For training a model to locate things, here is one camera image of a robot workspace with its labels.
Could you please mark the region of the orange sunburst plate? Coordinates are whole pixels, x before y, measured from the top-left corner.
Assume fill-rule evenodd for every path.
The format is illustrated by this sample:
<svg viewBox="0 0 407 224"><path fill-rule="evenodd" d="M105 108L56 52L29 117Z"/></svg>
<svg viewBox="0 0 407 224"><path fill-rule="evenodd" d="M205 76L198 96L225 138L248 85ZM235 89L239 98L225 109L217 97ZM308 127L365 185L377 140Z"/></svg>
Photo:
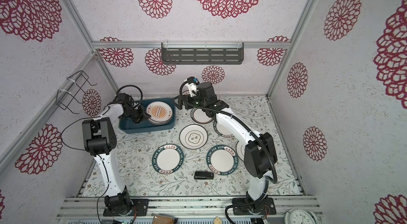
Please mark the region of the orange sunburst plate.
<svg viewBox="0 0 407 224"><path fill-rule="evenodd" d="M150 115L148 121L154 125L168 123L174 115L172 107L165 102L152 102L146 107L147 114Z"/></svg>

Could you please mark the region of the white plate cloud emblem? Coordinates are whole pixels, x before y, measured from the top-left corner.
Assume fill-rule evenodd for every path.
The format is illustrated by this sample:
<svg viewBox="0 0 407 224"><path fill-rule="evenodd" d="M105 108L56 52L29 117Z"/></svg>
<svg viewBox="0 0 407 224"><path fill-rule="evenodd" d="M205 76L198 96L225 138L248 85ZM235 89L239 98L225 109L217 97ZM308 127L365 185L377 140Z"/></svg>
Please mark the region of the white plate cloud emblem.
<svg viewBox="0 0 407 224"><path fill-rule="evenodd" d="M181 130L179 139L185 148L197 150L207 143L208 132L200 125L191 124Z"/></svg>

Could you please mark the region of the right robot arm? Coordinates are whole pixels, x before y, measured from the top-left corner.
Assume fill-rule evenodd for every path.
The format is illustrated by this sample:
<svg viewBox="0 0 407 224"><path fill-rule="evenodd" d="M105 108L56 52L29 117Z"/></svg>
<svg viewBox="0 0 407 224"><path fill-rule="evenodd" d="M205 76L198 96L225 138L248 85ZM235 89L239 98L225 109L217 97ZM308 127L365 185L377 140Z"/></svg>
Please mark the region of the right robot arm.
<svg viewBox="0 0 407 224"><path fill-rule="evenodd" d="M248 204L253 205L267 196L270 183L278 183L275 164L278 161L271 134L260 133L247 125L215 94L212 83L200 83L189 77L180 86L179 99L185 108L194 107L224 126L244 147L244 166L251 175L247 191Z"/></svg>

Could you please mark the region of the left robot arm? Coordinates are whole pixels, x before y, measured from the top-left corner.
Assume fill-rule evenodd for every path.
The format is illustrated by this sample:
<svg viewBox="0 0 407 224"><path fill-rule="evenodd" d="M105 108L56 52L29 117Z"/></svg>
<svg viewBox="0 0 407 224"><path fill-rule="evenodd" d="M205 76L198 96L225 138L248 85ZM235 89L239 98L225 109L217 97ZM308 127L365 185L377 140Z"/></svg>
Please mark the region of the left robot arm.
<svg viewBox="0 0 407 224"><path fill-rule="evenodd" d="M118 93L101 114L82 122L84 149L96 161L106 187L102 196L106 210L119 216L127 216L134 209L116 159L117 137L113 123L124 118L140 123L150 115L130 95Z"/></svg>

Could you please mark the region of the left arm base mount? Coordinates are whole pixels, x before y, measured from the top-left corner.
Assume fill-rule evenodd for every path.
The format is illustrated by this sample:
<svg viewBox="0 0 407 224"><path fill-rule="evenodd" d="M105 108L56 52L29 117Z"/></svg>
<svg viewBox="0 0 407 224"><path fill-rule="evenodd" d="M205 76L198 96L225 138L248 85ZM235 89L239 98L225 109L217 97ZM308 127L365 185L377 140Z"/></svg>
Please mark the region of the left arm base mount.
<svg viewBox="0 0 407 224"><path fill-rule="evenodd" d="M131 199L128 193L105 197L104 217L146 216L149 199Z"/></svg>

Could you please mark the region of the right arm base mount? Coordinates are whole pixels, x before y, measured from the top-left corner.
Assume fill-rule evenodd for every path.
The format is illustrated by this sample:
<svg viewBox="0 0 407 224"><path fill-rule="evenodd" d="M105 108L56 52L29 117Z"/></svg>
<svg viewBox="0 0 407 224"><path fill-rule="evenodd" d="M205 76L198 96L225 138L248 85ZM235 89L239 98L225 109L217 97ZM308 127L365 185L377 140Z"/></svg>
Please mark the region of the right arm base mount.
<svg viewBox="0 0 407 224"><path fill-rule="evenodd" d="M275 215L277 213L274 200L269 196L266 196L263 200L250 206L237 207L236 205L243 205L248 203L244 198L233 198L232 205L233 214L236 216L243 215Z"/></svg>

